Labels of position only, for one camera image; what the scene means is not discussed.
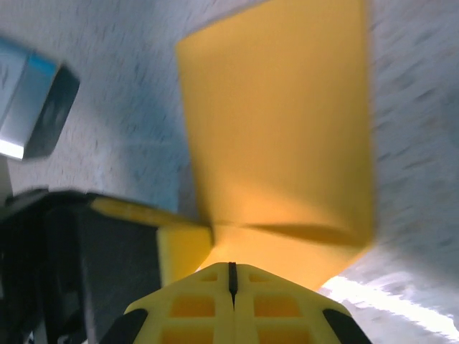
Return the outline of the long aluminium mounting rail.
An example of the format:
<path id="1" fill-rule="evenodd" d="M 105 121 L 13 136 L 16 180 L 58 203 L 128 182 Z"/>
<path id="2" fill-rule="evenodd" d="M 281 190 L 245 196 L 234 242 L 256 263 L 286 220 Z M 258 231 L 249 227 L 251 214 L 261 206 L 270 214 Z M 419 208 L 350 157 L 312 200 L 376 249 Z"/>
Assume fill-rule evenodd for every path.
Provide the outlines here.
<path id="1" fill-rule="evenodd" d="M 28 65 L 0 87 L 0 154 L 23 159 L 54 75 Z"/>

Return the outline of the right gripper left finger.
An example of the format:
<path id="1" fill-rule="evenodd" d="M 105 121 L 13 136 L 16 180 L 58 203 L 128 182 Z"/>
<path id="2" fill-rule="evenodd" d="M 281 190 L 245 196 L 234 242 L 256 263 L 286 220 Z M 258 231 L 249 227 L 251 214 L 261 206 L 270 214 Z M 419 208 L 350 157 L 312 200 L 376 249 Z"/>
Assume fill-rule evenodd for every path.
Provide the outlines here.
<path id="1" fill-rule="evenodd" d="M 107 344 L 234 344 L 234 264 L 213 264 L 132 302 Z"/>

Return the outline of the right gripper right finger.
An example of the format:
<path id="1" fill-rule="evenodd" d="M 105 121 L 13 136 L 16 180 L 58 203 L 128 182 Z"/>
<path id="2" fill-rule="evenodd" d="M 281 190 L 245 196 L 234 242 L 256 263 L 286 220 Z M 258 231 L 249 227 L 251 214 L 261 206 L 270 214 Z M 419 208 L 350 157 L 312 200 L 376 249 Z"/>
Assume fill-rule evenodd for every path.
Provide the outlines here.
<path id="1" fill-rule="evenodd" d="M 232 264 L 235 344 L 363 344 L 340 303 L 289 280 Z"/>

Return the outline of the blue table edge strip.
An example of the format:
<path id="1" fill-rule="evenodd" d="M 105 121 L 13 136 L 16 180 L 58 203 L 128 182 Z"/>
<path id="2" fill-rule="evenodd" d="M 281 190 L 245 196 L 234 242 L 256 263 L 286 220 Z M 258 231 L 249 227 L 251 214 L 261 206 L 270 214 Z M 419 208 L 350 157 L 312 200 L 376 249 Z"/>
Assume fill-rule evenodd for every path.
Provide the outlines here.
<path id="1" fill-rule="evenodd" d="M 21 72 L 28 65 L 46 73 L 53 73 L 58 68 L 53 60 L 0 35 L 0 87 L 6 87 L 9 80 L 17 80 L 19 77 L 14 73 Z"/>

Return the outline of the yellow paper sheet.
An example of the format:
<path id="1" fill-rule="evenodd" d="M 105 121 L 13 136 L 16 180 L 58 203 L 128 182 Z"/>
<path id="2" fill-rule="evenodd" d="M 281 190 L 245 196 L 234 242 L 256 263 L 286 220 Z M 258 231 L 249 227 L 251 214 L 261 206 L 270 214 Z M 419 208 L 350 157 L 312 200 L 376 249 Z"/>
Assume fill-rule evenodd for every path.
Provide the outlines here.
<path id="1" fill-rule="evenodd" d="M 269 0 L 176 46 L 204 266 L 317 289 L 374 241 L 366 0 Z"/>

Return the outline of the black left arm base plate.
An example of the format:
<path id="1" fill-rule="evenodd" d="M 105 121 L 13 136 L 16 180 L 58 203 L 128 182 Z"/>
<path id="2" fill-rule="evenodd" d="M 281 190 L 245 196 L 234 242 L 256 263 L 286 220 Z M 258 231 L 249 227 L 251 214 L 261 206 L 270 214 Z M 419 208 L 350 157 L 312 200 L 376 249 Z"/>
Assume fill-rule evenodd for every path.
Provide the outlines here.
<path id="1" fill-rule="evenodd" d="M 61 65 L 24 150 L 24 160 L 46 158 L 54 151 L 80 86 L 78 76 Z"/>

